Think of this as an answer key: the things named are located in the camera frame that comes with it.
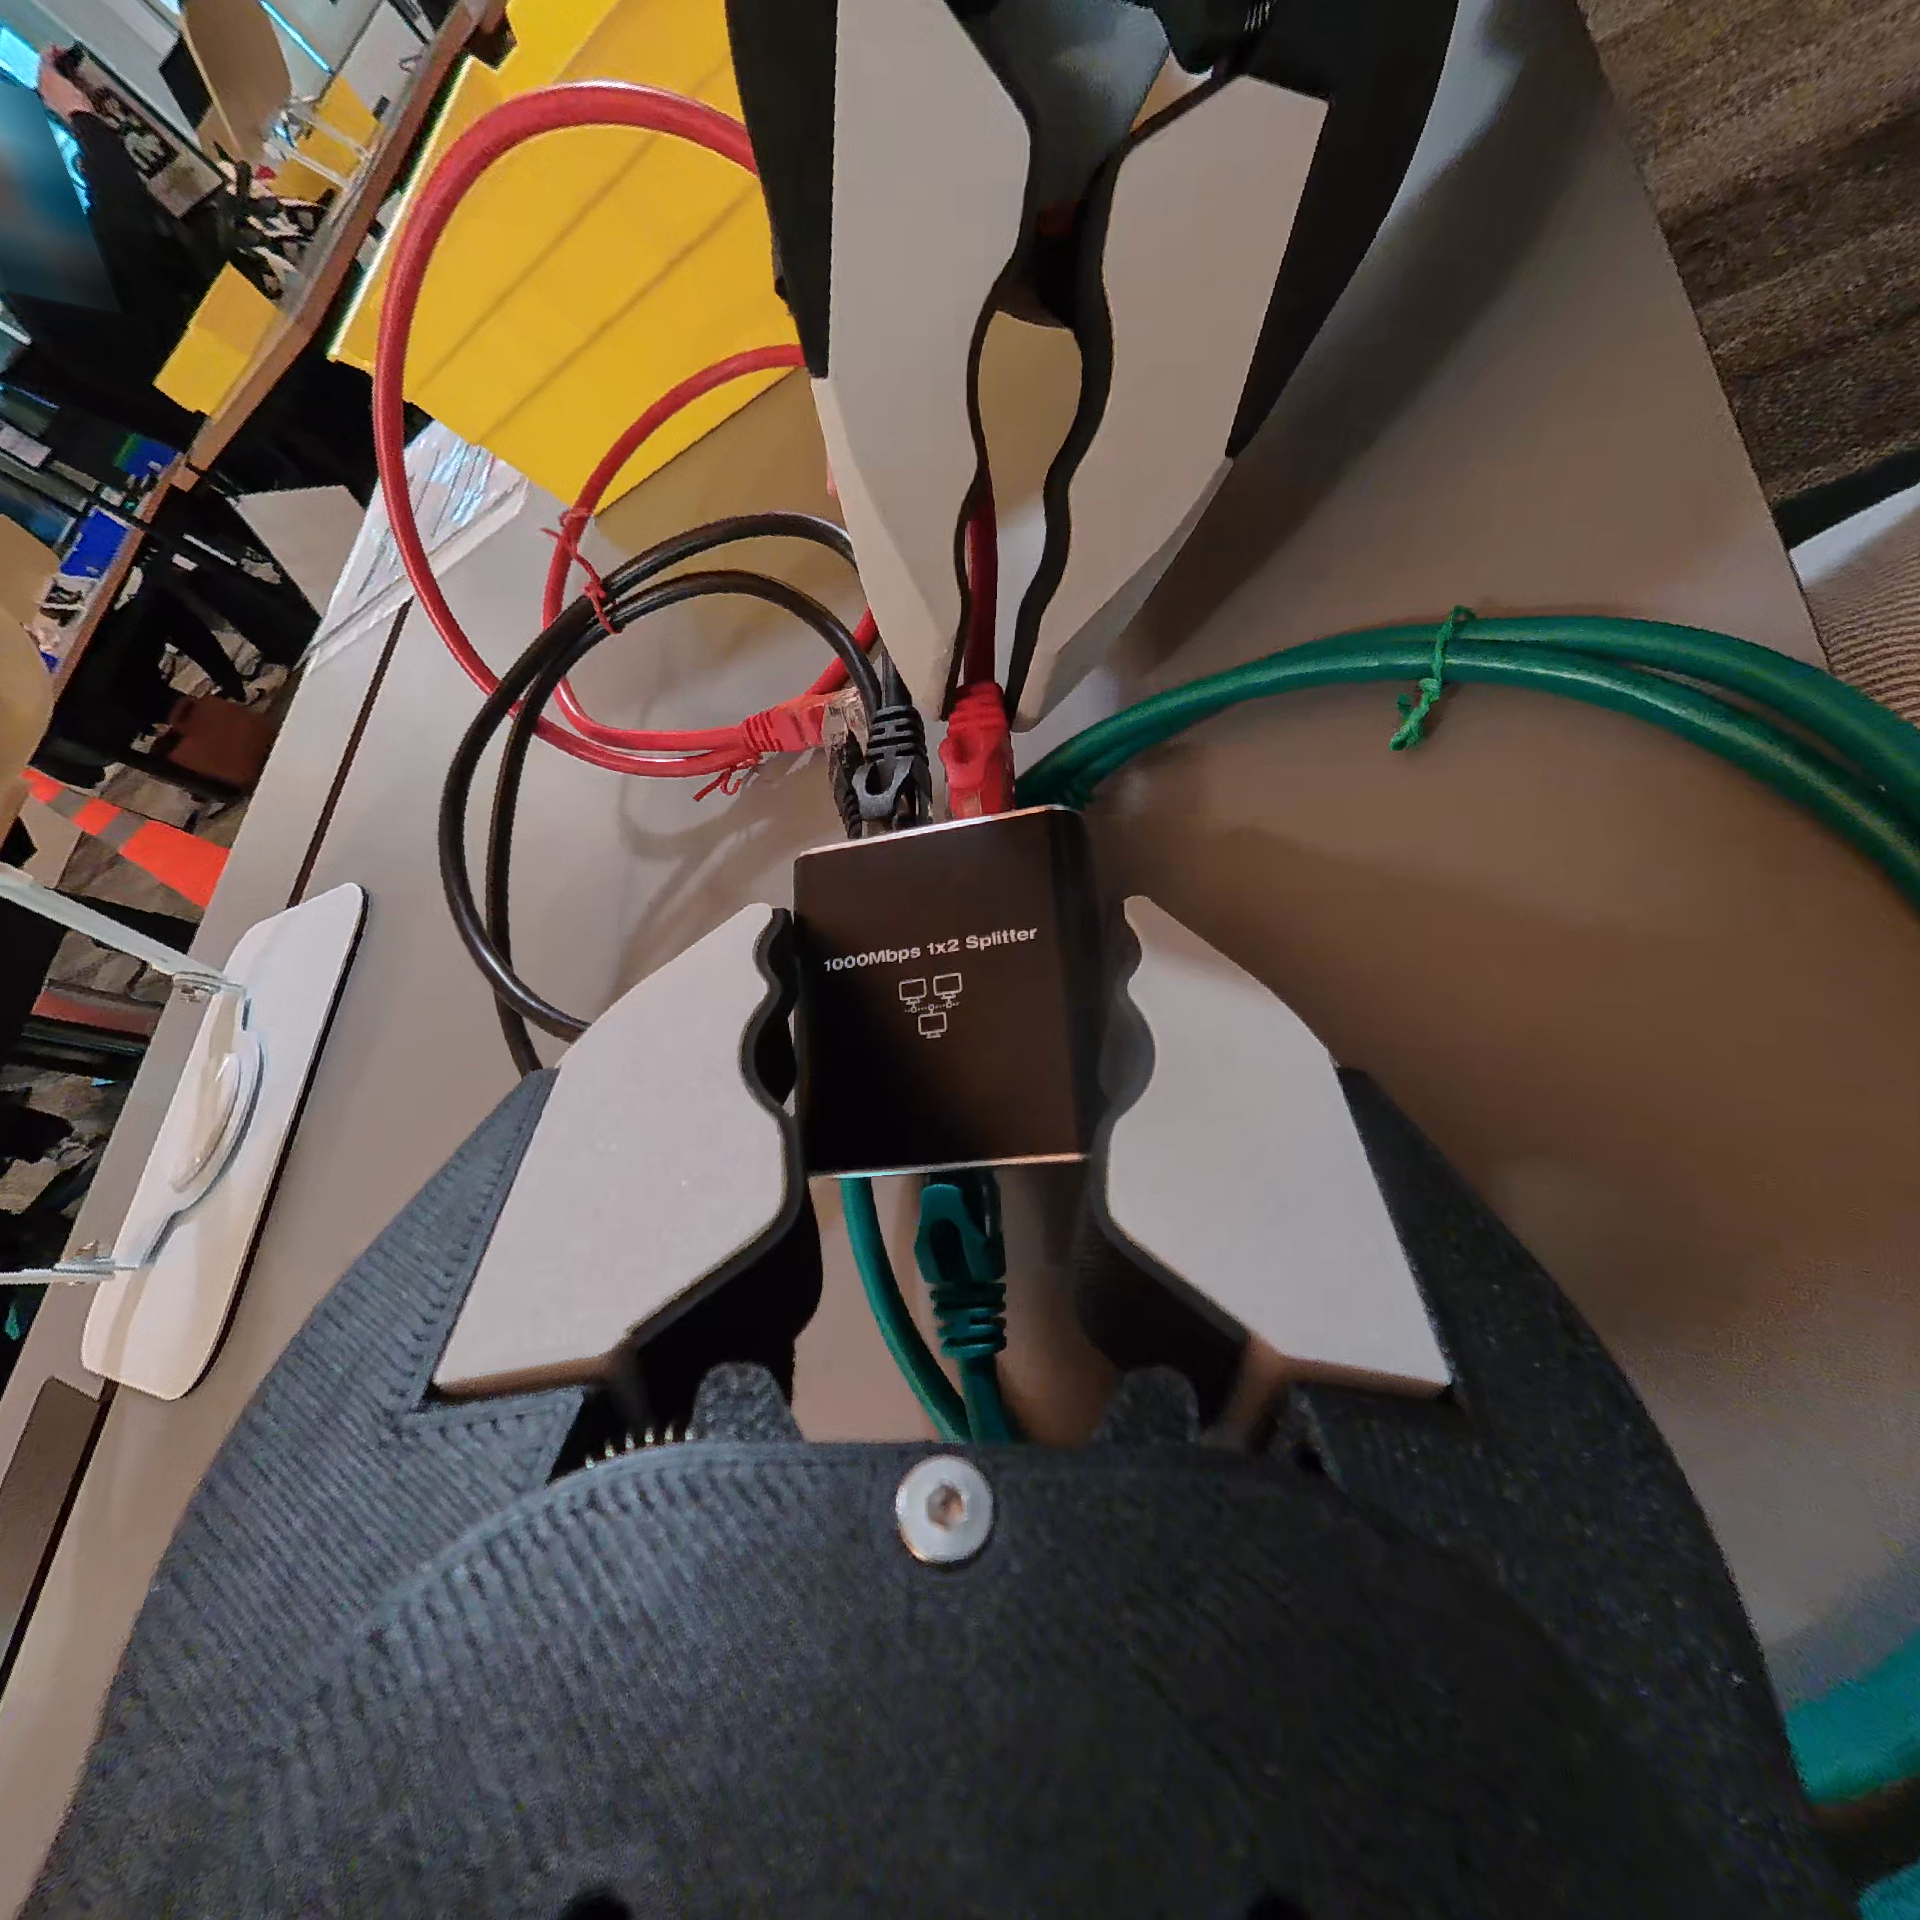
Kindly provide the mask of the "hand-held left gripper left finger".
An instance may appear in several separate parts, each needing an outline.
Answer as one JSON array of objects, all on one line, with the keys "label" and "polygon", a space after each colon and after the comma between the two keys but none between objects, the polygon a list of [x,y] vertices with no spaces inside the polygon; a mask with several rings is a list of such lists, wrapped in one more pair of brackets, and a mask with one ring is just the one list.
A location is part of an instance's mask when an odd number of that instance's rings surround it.
[{"label": "hand-held left gripper left finger", "polygon": [[542,1094],[434,1370],[448,1398],[608,1384],[686,1420],[717,1363],[794,1396],[824,1300],[794,1089],[794,915],[750,904],[592,1019]]}]

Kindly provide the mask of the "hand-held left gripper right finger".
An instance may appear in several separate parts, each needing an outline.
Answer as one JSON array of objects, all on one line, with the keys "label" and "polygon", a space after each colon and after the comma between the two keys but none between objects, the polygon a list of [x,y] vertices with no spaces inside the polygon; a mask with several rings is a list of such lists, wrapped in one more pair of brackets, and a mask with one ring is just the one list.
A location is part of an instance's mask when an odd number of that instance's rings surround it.
[{"label": "hand-held left gripper right finger", "polygon": [[1288,1388],[1447,1405],[1452,1365],[1332,1047],[1172,909],[1115,909],[1087,1169],[1087,1332],[1200,1430]]}]

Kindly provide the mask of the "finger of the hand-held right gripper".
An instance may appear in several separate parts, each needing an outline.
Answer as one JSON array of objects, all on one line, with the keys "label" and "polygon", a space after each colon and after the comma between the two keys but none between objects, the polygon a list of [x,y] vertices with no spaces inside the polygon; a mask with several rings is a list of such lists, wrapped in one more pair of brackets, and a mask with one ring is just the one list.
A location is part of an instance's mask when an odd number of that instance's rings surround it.
[{"label": "finger of the hand-held right gripper", "polygon": [[973,372],[1028,166],[1016,91],[946,2],[840,2],[813,401],[877,636],[924,707],[950,703],[964,642]]},{"label": "finger of the hand-held right gripper", "polygon": [[1155,112],[1098,177],[1080,397],[1005,661],[1020,730],[1100,666],[1223,488],[1325,119],[1325,100],[1236,73]]}]

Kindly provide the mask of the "yellow plastic bin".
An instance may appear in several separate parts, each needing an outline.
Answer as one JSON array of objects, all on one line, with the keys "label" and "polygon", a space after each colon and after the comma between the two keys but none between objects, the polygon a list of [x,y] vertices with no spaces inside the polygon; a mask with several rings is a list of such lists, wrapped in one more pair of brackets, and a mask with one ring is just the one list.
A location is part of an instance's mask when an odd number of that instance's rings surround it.
[{"label": "yellow plastic bin", "polygon": [[[725,2],[509,2],[509,30],[496,64],[459,64],[402,213],[479,114],[537,86],[651,82],[741,114]],[[573,501],[636,415],[757,346],[796,351],[759,185],[658,133],[542,133],[443,228],[402,393]]]},{"label": "yellow plastic bin", "polygon": [[257,351],[271,345],[277,321],[280,298],[268,297],[234,262],[226,262],[191,316],[180,345],[153,372],[153,388],[182,412],[222,412]]}]

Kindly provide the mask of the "black network splitter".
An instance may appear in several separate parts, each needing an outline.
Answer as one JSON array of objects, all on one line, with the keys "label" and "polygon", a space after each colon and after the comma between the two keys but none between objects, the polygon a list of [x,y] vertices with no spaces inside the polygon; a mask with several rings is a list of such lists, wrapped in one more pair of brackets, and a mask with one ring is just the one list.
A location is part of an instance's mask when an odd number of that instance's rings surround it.
[{"label": "black network splitter", "polygon": [[816,845],[792,899],[811,1176],[1090,1153],[1105,968],[1078,809]]}]

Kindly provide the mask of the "grey desk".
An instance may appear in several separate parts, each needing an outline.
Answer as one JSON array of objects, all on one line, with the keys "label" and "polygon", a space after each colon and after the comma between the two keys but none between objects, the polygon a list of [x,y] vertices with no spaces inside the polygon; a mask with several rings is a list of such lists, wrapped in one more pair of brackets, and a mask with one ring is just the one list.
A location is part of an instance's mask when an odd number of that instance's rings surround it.
[{"label": "grey desk", "polygon": [[[1047,749],[1155,684],[1444,613],[1700,624],[1809,658],[1578,2],[1463,2],[1406,205]],[[182,1506],[325,1287],[513,1072],[448,925],[436,787],[473,707],[419,618],[291,700],[215,951],[290,893],[371,915],[208,1376],[98,1420],[2,1689],[2,1916],[61,1829]],[[1545,1258],[1664,1423],[1778,1686],[1837,1608],[1789,1356],[1837,1247],[1818,1035],[1875,872],[1720,758],[1463,687],[1392,751],[1388,687],[1294,693],[1135,761],[1098,872],[1278,987]]]}]

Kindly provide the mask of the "white tablet stand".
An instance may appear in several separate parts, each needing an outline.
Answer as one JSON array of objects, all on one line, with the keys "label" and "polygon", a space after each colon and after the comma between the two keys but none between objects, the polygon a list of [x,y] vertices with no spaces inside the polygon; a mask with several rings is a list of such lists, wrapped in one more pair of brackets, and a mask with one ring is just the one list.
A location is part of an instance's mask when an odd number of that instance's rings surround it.
[{"label": "white tablet stand", "polygon": [[226,966],[125,928],[8,864],[2,899],[143,961],[202,1014],[112,1247],[2,1274],[6,1287],[93,1287],[85,1365],[177,1403],[226,1340],[371,896],[341,884],[285,905],[255,922]]}]

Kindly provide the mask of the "red twist tie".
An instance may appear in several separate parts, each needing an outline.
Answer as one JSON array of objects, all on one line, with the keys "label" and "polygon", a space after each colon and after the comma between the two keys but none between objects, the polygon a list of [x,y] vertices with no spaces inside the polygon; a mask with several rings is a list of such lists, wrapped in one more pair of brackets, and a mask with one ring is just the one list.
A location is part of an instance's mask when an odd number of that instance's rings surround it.
[{"label": "red twist tie", "polygon": [[608,584],[592,560],[582,553],[582,540],[592,529],[592,508],[574,501],[564,512],[560,528],[553,529],[557,553],[548,571],[542,610],[548,618],[560,618],[567,603],[568,574],[579,568],[579,597],[592,610],[592,624],[600,636],[612,636],[617,627],[612,624],[608,610]]}]

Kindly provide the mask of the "green twist tie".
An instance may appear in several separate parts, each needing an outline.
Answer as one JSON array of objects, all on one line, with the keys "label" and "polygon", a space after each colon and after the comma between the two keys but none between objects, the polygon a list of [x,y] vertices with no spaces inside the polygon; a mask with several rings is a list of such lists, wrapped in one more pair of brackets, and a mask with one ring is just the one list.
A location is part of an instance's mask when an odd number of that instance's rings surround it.
[{"label": "green twist tie", "polygon": [[1449,642],[1452,636],[1460,636],[1460,627],[1470,627],[1472,619],[1472,606],[1452,603],[1452,610],[1447,610],[1444,619],[1434,627],[1423,672],[1418,674],[1413,690],[1400,693],[1400,728],[1388,737],[1388,751],[1413,751],[1423,741],[1427,720],[1447,690]]}]

